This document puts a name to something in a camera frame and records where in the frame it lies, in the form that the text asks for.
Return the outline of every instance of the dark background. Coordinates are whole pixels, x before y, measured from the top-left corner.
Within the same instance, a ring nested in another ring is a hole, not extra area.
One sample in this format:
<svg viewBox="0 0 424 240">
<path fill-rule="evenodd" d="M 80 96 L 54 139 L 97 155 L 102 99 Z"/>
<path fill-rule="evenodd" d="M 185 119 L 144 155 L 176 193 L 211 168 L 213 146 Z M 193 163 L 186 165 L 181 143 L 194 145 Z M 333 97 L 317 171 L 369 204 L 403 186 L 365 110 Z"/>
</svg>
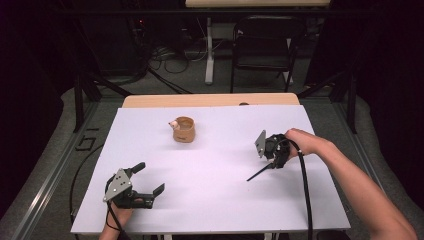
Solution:
<svg viewBox="0 0 424 240">
<path fill-rule="evenodd" d="M 393 4 L 395 1 L 379 1 Z M 181 7 L 180 1 L 170 1 Z M 367 9 L 377 1 L 333 1 L 332 8 Z M 139 71 L 140 54 L 134 51 L 126 21 L 81 21 L 59 18 L 47 4 L 66 7 L 118 8 L 114 1 L 0 2 L 1 166 L 3 216 L 38 161 L 60 118 L 60 96 L 73 87 L 79 69 L 103 74 Z M 378 42 L 357 73 L 358 95 L 371 108 L 381 151 L 411 198 L 424 208 L 421 193 L 424 170 L 423 141 L 424 21 L 422 3 L 403 1 L 396 14 L 385 17 Z M 178 34 L 181 22 L 172 26 Z M 340 69 L 355 51 L 367 21 L 328 19 L 323 26 L 307 83 L 322 81 Z M 82 36 L 95 40 L 89 45 Z M 178 48 L 179 36 L 171 41 Z"/>
</svg>

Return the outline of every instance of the small wooden bowl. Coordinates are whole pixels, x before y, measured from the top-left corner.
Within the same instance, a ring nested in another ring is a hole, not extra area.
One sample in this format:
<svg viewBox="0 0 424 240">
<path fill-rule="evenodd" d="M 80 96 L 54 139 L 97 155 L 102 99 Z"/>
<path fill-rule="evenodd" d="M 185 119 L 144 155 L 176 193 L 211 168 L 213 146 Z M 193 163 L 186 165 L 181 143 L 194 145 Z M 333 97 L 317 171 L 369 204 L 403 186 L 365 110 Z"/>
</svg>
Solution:
<svg viewBox="0 0 424 240">
<path fill-rule="evenodd" d="M 180 127 L 179 129 L 174 129 L 174 140 L 183 143 L 193 142 L 196 135 L 193 119 L 189 117 L 178 117 L 175 121 L 177 121 Z"/>
</svg>

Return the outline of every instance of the table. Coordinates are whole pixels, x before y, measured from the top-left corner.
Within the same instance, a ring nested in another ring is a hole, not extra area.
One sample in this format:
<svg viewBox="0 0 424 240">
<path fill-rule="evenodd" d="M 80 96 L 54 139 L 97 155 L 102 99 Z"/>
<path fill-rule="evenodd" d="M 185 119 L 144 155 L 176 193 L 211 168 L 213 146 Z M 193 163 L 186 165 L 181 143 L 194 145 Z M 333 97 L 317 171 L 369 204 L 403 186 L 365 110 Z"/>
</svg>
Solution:
<svg viewBox="0 0 424 240">
<path fill-rule="evenodd" d="M 188 8 L 231 8 L 231 7 L 328 7 L 331 0 L 186 0 Z M 207 46 L 205 84 L 213 83 L 212 20 L 207 18 Z"/>
<path fill-rule="evenodd" d="M 167 122 L 180 115 L 196 123 L 192 143 L 172 139 Z M 298 159 L 246 181 L 267 164 L 258 158 L 254 146 L 260 132 L 266 129 L 271 135 L 289 127 L 313 132 L 304 108 L 291 93 L 129 96 L 118 110 L 71 232 L 101 232 L 107 179 L 118 168 L 139 162 L 145 162 L 146 168 L 131 178 L 133 189 L 150 193 L 165 183 L 165 191 L 153 209 L 135 210 L 127 232 L 305 231 Z M 315 155 L 306 156 L 305 162 L 314 228 L 349 228 L 327 167 Z"/>
</svg>

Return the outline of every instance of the forearm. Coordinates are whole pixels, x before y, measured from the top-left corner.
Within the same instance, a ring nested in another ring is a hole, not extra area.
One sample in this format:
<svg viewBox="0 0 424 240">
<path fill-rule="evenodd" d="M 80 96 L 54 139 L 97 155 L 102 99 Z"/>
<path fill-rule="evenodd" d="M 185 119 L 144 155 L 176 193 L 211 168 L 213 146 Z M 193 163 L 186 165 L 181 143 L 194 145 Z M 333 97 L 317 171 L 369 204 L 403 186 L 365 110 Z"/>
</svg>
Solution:
<svg viewBox="0 0 424 240">
<path fill-rule="evenodd" d="M 317 154 L 337 179 L 355 213 L 368 226 L 372 239 L 416 239 L 403 214 L 333 143 L 324 141 Z"/>
</svg>

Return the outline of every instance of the chair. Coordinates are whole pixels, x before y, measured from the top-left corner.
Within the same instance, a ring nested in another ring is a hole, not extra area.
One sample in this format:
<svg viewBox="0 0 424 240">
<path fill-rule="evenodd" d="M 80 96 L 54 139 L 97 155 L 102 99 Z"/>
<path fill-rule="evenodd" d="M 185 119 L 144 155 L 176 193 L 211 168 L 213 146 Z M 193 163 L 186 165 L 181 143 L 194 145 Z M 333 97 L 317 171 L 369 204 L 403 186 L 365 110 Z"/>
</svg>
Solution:
<svg viewBox="0 0 424 240">
<path fill-rule="evenodd" d="M 279 72 L 277 78 L 282 72 L 289 72 L 284 89 L 287 92 L 298 44 L 305 32 L 304 22 L 295 17 L 248 16 L 241 19 L 233 31 L 230 92 L 234 90 L 235 69 L 276 71 Z"/>
</svg>

